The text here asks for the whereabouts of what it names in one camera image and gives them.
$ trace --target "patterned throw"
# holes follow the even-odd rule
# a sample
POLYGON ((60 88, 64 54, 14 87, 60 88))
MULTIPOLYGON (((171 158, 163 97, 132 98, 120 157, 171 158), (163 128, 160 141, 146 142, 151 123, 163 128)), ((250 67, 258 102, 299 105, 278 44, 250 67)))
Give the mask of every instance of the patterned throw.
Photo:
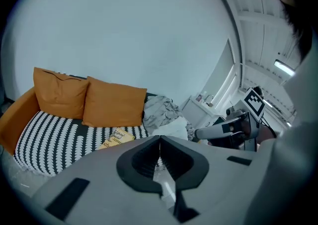
MULTIPOLYGON (((95 128, 80 119, 66 119, 37 112, 24 128, 15 148, 20 167, 54 176, 82 156, 98 149, 115 128, 95 128)), ((121 127, 136 139, 148 137, 144 126, 121 127)))

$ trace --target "gray cloth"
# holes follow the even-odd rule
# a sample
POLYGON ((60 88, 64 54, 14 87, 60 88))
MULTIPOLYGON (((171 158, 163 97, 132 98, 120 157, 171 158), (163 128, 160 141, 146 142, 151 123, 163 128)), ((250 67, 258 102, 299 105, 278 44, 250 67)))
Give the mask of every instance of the gray cloth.
POLYGON ((144 106, 144 126, 149 133, 152 133, 160 126, 171 123, 182 116, 179 107, 171 99, 165 96, 150 96, 144 106))

